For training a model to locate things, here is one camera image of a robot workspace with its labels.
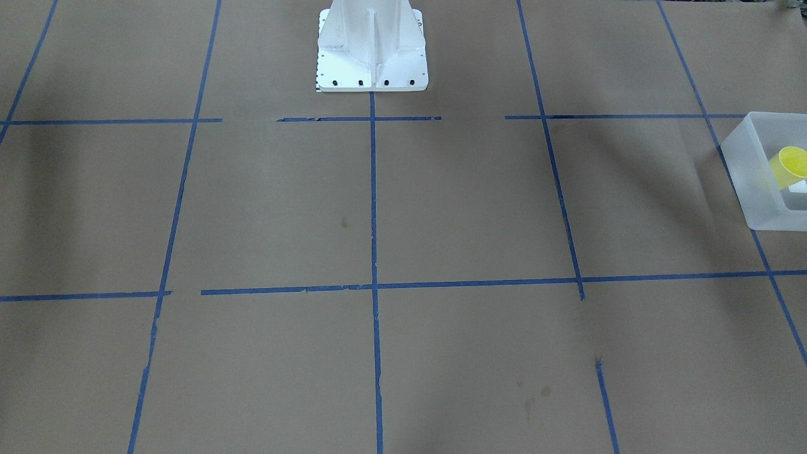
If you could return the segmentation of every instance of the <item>blue tape line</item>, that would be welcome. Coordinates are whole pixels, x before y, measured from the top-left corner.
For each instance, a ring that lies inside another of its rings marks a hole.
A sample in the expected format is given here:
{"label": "blue tape line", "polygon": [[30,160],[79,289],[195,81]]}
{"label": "blue tape line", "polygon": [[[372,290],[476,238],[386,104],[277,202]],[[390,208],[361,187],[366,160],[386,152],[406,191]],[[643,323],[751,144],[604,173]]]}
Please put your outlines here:
{"label": "blue tape line", "polygon": [[[807,270],[772,271],[774,275],[807,275]],[[765,277],[767,271],[729,271],[722,273],[688,273],[666,275],[611,275],[583,277],[585,283],[603,282],[636,282],[658,280],[706,280],[706,279],[732,279],[748,277]],[[376,284],[379,290],[395,290],[403,288],[451,288],[451,287],[505,287],[517,285],[548,285],[548,284],[575,284],[574,277],[541,278],[541,279],[512,279],[512,280],[449,280],[435,282],[394,282]],[[293,292],[343,292],[356,290],[371,290],[373,284],[347,284],[347,285],[318,285],[298,287],[257,287],[257,288],[216,288],[202,290],[203,296],[220,295],[248,295],[260,293],[293,293]]]}
{"label": "blue tape line", "polygon": [[171,292],[114,292],[114,293],[68,293],[60,295],[12,295],[0,296],[0,302],[12,301],[67,301],[67,300],[116,300],[120,298],[154,298],[170,295]]}
{"label": "blue tape line", "polygon": [[59,0],[53,0],[51,9],[48,12],[48,18],[45,20],[45,25],[42,28],[40,39],[39,41],[36,42],[36,47],[34,48],[34,54],[31,56],[31,60],[28,62],[28,67],[25,69],[25,74],[23,74],[23,80],[19,83],[19,87],[17,88],[17,94],[14,96],[14,101],[11,103],[11,109],[8,111],[8,116],[6,117],[6,123],[2,126],[2,129],[0,129],[0,144],[2,143],[3,139],[6,138],[6,132],[8,132],[8,127],[11,121],[14,119],[14,112],[17,110],[17,105],[19,104],[20,98],[23,97],[23,90],[25,90],[25,84],[27,84],[28,77],[31,76],[31,71],[34,69],[36,58],[40,55],[40,50],[42,49],[42,43],[45,41],[45,36],[48,34],[48,30],[50,29],[50,23],[53,20],[53,14],[56,12],[56,5],[58,2]]}
{"label": "blue tape line", "polygon": [[41,126],[54,124],[175,124],[175,123],[221,123],[221,118],[137,118],[127,120],[16,120],[14,126]]}
{"label": "blue tape line", "polygon": [[[620,120],[620,119],[687,119],[703,118],[702,114],[603,114],[603,115],[506,115],[505,120]],[[710,118],[745,118],[745,114],[714,114]]]}
{"label": "blue tape line", "polygon": [[672,43],[675,46],[675,51],[678,53],[678,58],[679,60],[681,60],[681,65],[684,67],[684,72],[687,74],[687,80],[689,80],[689,85],[692,87],[692,92],[695,94],[695,99],[697,99],[698,106],[700,106],[700,112],[703,114],[703,118],[704,120],[706,120],[706,124],[709,126],[709,133],[712,135],[712,140],[714,141],[715,146],[717,147],[717,151],[720,154],[720,160],[723,162],[725,172],[726,174],[729,175],[729,180],[731,180],[731,175],[729,174],[729,166],[728,164],[725,163],[725,157],[723,156],[723,150],[720,147],[720,141],[717,139],[717,134],[714,132],[712,121],[709,119],[710,115],[706,111],[704,100],[700,96],[698,87],[695,84],[695,78],[692,76],[692,71],[689,70],[687,60],[684,58],[684,52],[681,51],[681,46],[678,44],[678,38],[675,37],[675,32],[672,30],[672,25],[670,24],[670,20],[667,17],[667,13],[664,11],[664,6],[662,5],[661,0],[656,0],[656,6],[659,7],[661,17],[662,19],[664,19],[664,25],[667,26],[667,31],[670,33],[670,38],[672,39]]}
{"label": "blue tape line", "polygon": [[550,164],[552,165],[552,175],[555,180],[555,187],[558,191],[558,202],[560,203],[561,214],[563,214],[563,224],[566,226],[566,236],[569,242],[569,252],[571,254],[571,264],[575,269],[575,277],[577,278],[577,288],[580,292],[580,300],[586,299],[586,292],[583,290],[583,280],[580,276],[580,265],[577,261],[577,252],[575,251],[575,239],[571,234],[571,224],[569,222],[569,215],[566,211],[566,202],[563,199],[563,188],[560,183],[560,174],[558,173],[558,163],[555,161],[554,148],[552,147],[552,138],[550,136],[549,122],[546,120],[546,110],[544,109],[544,101],[541,97],[541,85],[538,83],[538,73],[535,70],[535,61],[533,59],[533,47],[529,43],[529,34],[527,33],[527,23],[524,19],[524,9],[521,7],[521,0],[516,0],[518,5],[518,15],[521,19],[521,31],[524,33],[524,44],[527,47],[527,57],[529,58],[529,68],[533,73],[533,84],[535,85],[535,96],[538,100],[538,110],[541,112],[541,121],[544,126],[544,136],[546,136],[546,148],[550,155]]}
{"label": "blue tape line", "polygon": [[384,423],[381,399],[381,330],[378,323],[378,229],[375,172],[375,93],[370,92],[370,238],[372,256],[372,291],[373,291],[373,349],[375,358],[375,449],[377,454],[384,453]]}
{"label": "blue tape line", "polygon": [[441,116],[377,116],[375,121],[440,121]]}
{"label": "blue tape line", "polygon": [[370,290],[372,284],[315,285],[308,287],[215,288],[202,290],[202,296],[256,295],[262,293],[341,292],[343,290]]}
{"label": "blue tape line", "polygon": [[776,299],[779,301],[779,307],[782,308],[782,313],[784,314],[784,320],[788,323],[788,328],[790,328],[790,334],[792,334],[793,340],[796,342],[796,347],[799,349],[799,353],[801,354],[801,360],[804,362],[805,366],[807,366],[807,351],[805,350],[805,345],[801,341],[799,331],[796,328],[796,324],[793,322],[793,318],[790,315],[790,309],[788,309],[788,305],[784,302],[782,292],[779,290],[779,284],[776,282],[775,273],[773,272],[773,270],[771,269],[771,265],[767,261],[767,256],[765,255],[765,251],[762,248],[762,243],[759,242],[759,236],[757,235],[755,230],[751,230],[751,236],[754,238],[754,244],[757,246],[759,256],[762,258],[762,263],[765,266],[765,271],[767,272],[768,279],[771,281],[773,292],[776,294]]}
{"label": "blue tape line", "polygon": [[611,433],[611,446],[613,446],[613,454],[619,454],[619,442],[617,441],[617,429],[613,425],[613,416],[611,415],[611,403],[608,401],[608,390],[605,388],[605,377],[603,377],[603,360],[597,361],[597,380],[600,382],[600,394],[603,398],[603,407],[605,408],[605,418],[608,420],[608,432]]}
{"label": "blue tape line", "polygon": [[369,116],[291,116],[284,117],[278,120],[278,123],[299,123],[299,122],[316,122],[316,121],[440,121],[441,116],[377,116],[370,118]]}
{"label": "blue tape line", "polygon": [[547,279],[513,279],[513,280],[450,280],[444,282],[402,282],[379,284],[378,288],[446,288],[446,287],[499,287],[508,285],[543,285],[543,284],[575,284],[576,278],[559,277]]}
{"label": "blue tape line", "polygon": [[[207,43],[207,55],[205,55],[204,67],[202,69],[202,81],[199,83],[199,93],[196,96],[196,108],[194,110],[194,121],[190,126],[190,135],[188,137],[188,147],[185,152],[185,162],[182,165],[182,178],[179,182],[179,192],[177,193],[177,203],[174,206],[174,219],[171,222],[171,233],[168,237],[168,247],[165,252],[165,264],[162,268],[162,277],[160,279],[160,291],[165,291],[165,286],[168,282],[168,271],[171,265],[171,256],[174,252],[174,239],[177,236],[177,225],[179,224],[179,213],[182,210],[182,197],[185,192],[185,181],[188,176],[188,166],[190,165],[190,156],[194,148],[194,140],[196,138],[196,127],[199,123],[199,113],[202,110],[202,99],[204,98],[204,88],[207,83],[207,71],[210,69],[210,59],[213,54],[213,44],[215,43],[215,31],[219,25],[219,13],[221,12],[221,0],[216,0],[215,13],[213,14],[213,26],[210,31],[210,40]],[[137,396],[137,406],[135,408],[135,417],[132,421],[132,434],[129,437],[128,454],[134,454],[135,443],[137,441],[137,432],[140,429],[140,416],[143,414],[143,402],[146,395],[146,387],[148,386],[148,375],[151,371],[152,358],[154,356],[154,346],[157,341],[157,320],[160,318],[162,311],[163,296],[157,297],[157,303],[154,306],[154,318],[152,320],[151,338],[148,343],[148,361],[146,367],[143,369],[143,376],[140,379],[140,392]]]}
{"label": "blue tape line", "polygon": [[708,114],[708,118],[745,118],[748,114]]}
{"label": "blue tape line", "polygon": [[764,277],[765,271],[739,271],[726,273],[693,273],[679,275],[616,275],[584,277],[583,282],[633,282],[640,280],[695,280],[695,279],[726,279],[738,277]]}
{"label": "blue tape line", "polygon": [[[661,16],[664,19],[664,24],[667,25],[667,31],[670,32],[670,37],[672,38],[672,43],[675,46],[675,51],[678,53],[678,57],[681,60],[681,65],[684,66],[684,71],[687,73],[687,78],[689,79],[689,83],[692,86],[692,91],[695,93],[695,97],[698,101],[698,104],[700,105],[700,109],[703,111],[704,119],[706,120],[706,124],[709,126],[709,133],[712,135],[712,140],[714,141],[714,144],[717,147],[717,152],[720,154],[720,160],[723,163],[725,174],[729,177],[731,187],[734,189],[734,194],[737,195],[737,188],[734,186],[734,181],[731,178],[731,172],[729,172],[729,166],[725,162],[725,156],[723,155],[723,149],[720,146],[720,141],[717,139],[717,134],[714,132],[712,121],[709,118],[710,115],[706,111],[703,99],[701,98],[700,92],[698,91],[698,88],[695,84],[695,79],[692,77],[692,72],[689,70],[689,65],[687,65],[687,61],[684,58],[684,53],[681,52],[681,47],[678,45],[678,39],[675,38],[675,32],[672,30],[670,20],[667,17],[667,13],[664,11],[664,6],[662,5],[660,0],[656,0],[656,6],[659,7],[659,12],[661,12]],[[759,237],[757,236],[757,233],[753,229],[751,229],[751,236],[754,238],[754,244],[756,245],[757,251],[759,252],[759,257],[762,259],[762,263],[765,266],[765,272],[767,273],[768,279],[771,281],[771,286],[773,287],[773,291],[776,294],[776,299],[779,301],[779,306],[782,308],[782,313],[784,314],[784,318],[788,323],[790,333],[793,336],[793,340],[796,342],[796,346],[799,349],[799,353],[801,353],[801,359],[804,361],[805,366],[807,366],[807,351],[805,351],[804,343],[801,341],[801,336],[799,335],[796,325],[793,323],[793,319],[790,316],[788,305],[784,302],[782,293],[779,290],[779,285],[776,282],[776,276],[774,272],[771,270],[771,265],[767,261],[767,256],[765,255],[765,249],[762,247],[762,243],[759,242]]]}
{"label": "blue tape line", "polygon": [[298,123],[298,122],[305,122],[305,121],[370,121],[370,117],[367,117],[367,116],[316,116],[316,117],[292,116],[292,117],[281,118],[280,120],[277,121],[277,123]]}
{"label": "blue tape line", "polygon": [[773,275],[807,275],[807,270],[771,271]]}

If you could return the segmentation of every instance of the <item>yellow cup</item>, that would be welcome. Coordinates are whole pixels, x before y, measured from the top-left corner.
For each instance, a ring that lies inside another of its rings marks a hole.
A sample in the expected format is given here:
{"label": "yellow cup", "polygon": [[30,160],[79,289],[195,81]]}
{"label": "yellow cup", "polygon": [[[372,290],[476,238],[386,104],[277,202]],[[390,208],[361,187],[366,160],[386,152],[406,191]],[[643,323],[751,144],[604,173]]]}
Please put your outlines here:
{"label": "yellow cup", "polygon": [[799,147],[786,146],[769,162],[779,189],[785,189],[807,179],[807,151]]}

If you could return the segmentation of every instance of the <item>floor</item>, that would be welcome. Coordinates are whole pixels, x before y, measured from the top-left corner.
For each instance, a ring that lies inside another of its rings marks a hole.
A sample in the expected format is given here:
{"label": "floor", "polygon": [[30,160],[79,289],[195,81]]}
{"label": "floor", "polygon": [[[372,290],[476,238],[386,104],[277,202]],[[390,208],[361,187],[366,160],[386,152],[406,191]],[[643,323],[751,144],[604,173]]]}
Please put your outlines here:
{"label": "floor", "polygon": [[717,147],[796,11],[413,0],[429,89],[326,95],[328,3],[0,3],[0,452],[804,450]]}

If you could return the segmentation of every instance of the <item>mounting plate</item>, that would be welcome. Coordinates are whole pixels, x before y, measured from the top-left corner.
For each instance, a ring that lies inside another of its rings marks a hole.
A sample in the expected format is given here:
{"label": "mounting plate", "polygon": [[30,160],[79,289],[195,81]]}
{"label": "mounting plate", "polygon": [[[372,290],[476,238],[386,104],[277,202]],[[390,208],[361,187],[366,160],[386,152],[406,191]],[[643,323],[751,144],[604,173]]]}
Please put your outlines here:
{"label": "mounting plate", "polygon": [[[425,90],[423,14],[408,0],[380,2],[376,9],[350,9],[345,3],[350,0],[335,0],[320,12],[317,91]],[[390,20],[394,27],[388,27]]]}

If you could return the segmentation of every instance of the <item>plastic container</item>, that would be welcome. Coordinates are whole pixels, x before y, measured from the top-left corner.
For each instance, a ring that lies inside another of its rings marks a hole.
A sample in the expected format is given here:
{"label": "plastic container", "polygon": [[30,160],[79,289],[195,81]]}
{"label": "plastic container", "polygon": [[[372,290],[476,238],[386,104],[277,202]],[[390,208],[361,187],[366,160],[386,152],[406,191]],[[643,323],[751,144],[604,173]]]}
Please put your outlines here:
{"label": "plastic container", "polygon": [[802,183],[780,189],[770,161],[784,147],[807,149],[807,115],[751,112],[721,147],[748,226],[807,232]]}

